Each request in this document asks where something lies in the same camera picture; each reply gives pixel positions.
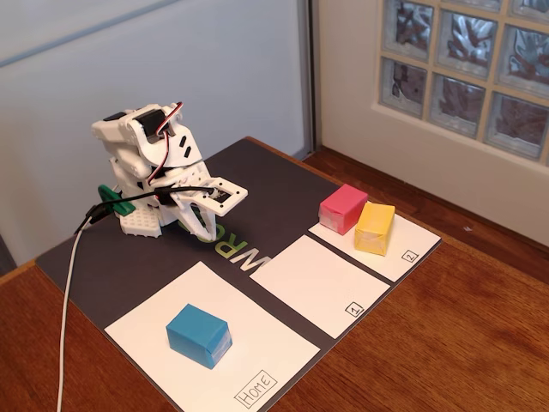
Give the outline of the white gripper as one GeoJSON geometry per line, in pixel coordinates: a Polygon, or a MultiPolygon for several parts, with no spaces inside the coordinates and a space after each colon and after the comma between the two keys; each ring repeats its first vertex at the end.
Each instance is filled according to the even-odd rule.
{"type": "Polygon", "coordinates": [[[190,190],[166,193],[168,189],[182,187],[206,187],[212,178],[204,164],[191,167],[166,169],[153,179],[153,190],[162,191],[153,200],[153,210],[159,224],[181,221],[186,229],[197,238],[214,240],[216,230],[215,213],[201,203],[211,193],[204,190],[190,190]]]}

